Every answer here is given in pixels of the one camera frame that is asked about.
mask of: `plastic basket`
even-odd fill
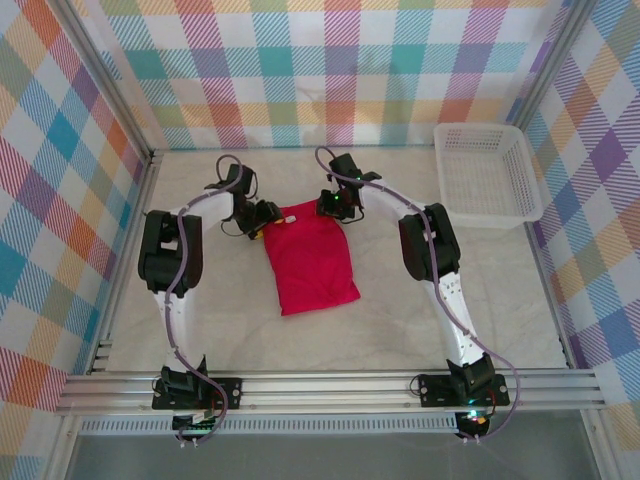
[[[434,141],[442,204],[454,225],[508,229],[540,219],[540,192],[518,128],[443,123]]]

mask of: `plaid wallpaper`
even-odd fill
[[[569,3],[76,0],[172,149],[421,144],[438,122],[505,121]]]
[[[638,474],[640,1],[599,3],[527,134],[561,320],[578,365],[598,373]]]
[[[30,479],[89,354],[142,162],[45,1],[0,10],[0,479]]]

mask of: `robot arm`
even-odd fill
[[[373,183],[382,185],[384,187],[388,186],[387,183],[382,179],[374,180]],[[415,215],[415,212],[399,200],[386,194],[383,190],[379,190],[367,185],[363,186],[360,189],[360,202],[362,208],[367,212],[377,213],[378,215],[391,222],[393,225],[400,225],[401,241],[403,242],[403,254],[406,253],[410,248],[409,245],[411,244],[411,239],[409,237],[412,234],[411,225],[409,225],[409,222],[414,223],[413,217]],[[418,202],[412,203],[414,203],[414,205],[418,205],[419,207],[427,208],[427,210],[429,210],[431,213],[430,217],[432,219],[434,219],[438,213],[446,217],[446,212],[441,206],[432,205],[431,207],[427,207],[424,204],[420,204]],[[403,221],[405,217],[409,217],[409,220]],[[448,219],[440,219],[440,221],[447,222]],[[425,236],[426,242],[426,233],[422,231],[422,228],[420,228],[420,231],[416,233],[418,233],[418,235]],[[476,332],[473,327],[473,322],[471,321],[471,316],[469,315],[469,310],[467,309],[467,304],[465,303],[464,295],[460,286],[460,274],[458,273],[457,268],[457,261],[459,259],[459,249],[457,247],[457,242],[455,242],[455,246],[453,246],[452,250],[454,253],[454,257],[452,257],[450,260],[454,260],[455,266],[451,265],[449,267],[449,270],[451,271],[440,277],[440,292],[442,294],[442,298],[447,303],[449,310],[453,312],[453,314],[460,320],[465,328],[467,328],[471,332],[471,334],[475,336]],[[405,264],[408,264],[407,268],[410,268],[410,265],[415,263],[414,259],[407,258],[406,255],[404,260]],[[436,286],[432,281],[429,280],[420,280],[420,283],[429,295],[433,307],[435,308],[438,315],[440,326],[445,332],[448,358],[458,366],[472,364],[480,360],[484,352],[469,339],[468,335],[465,335],[458,327],[451,323],[451,320],[449,320],[449,317],[447,317],[446,313],[442,309],[442,306],[436,301],[435,289],[438,288],[438,286]]]
[[[354,218],[355,210],[358,208],[375,212],[398,226],[405,267],[427,291],[447,339],[447,364],[451,376],[444,387],[436,381],[436,389],[442,391],[442,388],[452,388],[456,401],[459,404],[467,404],[483,396],[490,385],[499,387],[504,379],[501,375],[495,374],[489,355],[472,340],[472,336],[477,335],[462,293],[459,274],[460,247],[445,208],[437,203],[424,205],[404,198],[407,203],[422,208],[429,221],[437,263],[432,265],[422,215],[416,214],[406,203],[386,192],[385,190],[389,189],[388,185],[380,175],[375,172],[363,174],[349,154],[335,157],[329,163],[329,167],[333,173],[343,178],[365,180],[371,185],[336,180],[336,177],[328,175],[334,188],[321,192],[317,202],[318,214],[344,220]],[[437,284],[434,283],[435,269],[439,280]],[[450,320],[436,298],[436,288],[440,289],[440,297],[445,306],[466,331],[458,328]],[[434,382],[429,385],[430,390],[433,390],[433,385]]]
[[[231,165],[227,178],[220,183],[208,185],[205,191],[230,185],[239,174],[238,166]],[[203,358],[202,353],[194,348],[191,329],[195,320],[196,287],[204,266],[204,234],[220,222],[235,220],[242,232],[254,239],[261,235],[261,230],[267,223],[281,218],[280,210],[274,203],[264,200],[254,203],[247,198],[254,176],[253,170],[243,167],[242,179],[235,188],[196,203],[190,208],[189,214],[183,217],[188,246],[187,268],[170,295],[171,329],[180,352],[191,365],[200,364]],[[165,318],[166,291],[182,261],[177,226],[179,211],[180,208],[171,212],[151,211],[147,214],[144,227],[138,273],[153,292],[161,319]],[[171,372],[186,373],[184,365],[175,358],[173,351],[167,352],[164,365]]]

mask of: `white tabletop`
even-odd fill
[[[346,149],[336,149],[343,153]],[[429,148],[351,148],[358,167],[375,170],[415,200],[439,201]],[[236,152],[258,174],[261,198],[303,203],[328,188],[312,149]],[[163,159],[152,209],[171,209],[216,180],[220,152],[172,153]],[[235,225],[227,225],[230,230]],[[281,317],[273,273],[261,240],[204,240],[194,338],[210,369],[352,370],[443,368],[445,351],[435,312],[402,263],[397,227],[369,214],[343,227],[362,298],[322,312]],[[565,367],[556,327],[524,227],[455,228],[462,288],[476,330],[517,367]],[[159,370],[167,350],[157,306],[132,266],[118,310],[108,369]]]

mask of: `pink fabric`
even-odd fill
[[[276,277],[282,315],[336,307],[360,298],[347,238],[333,218],[316,215],[315,200],[282,209],[292,223],[269,224],[264,246]]]

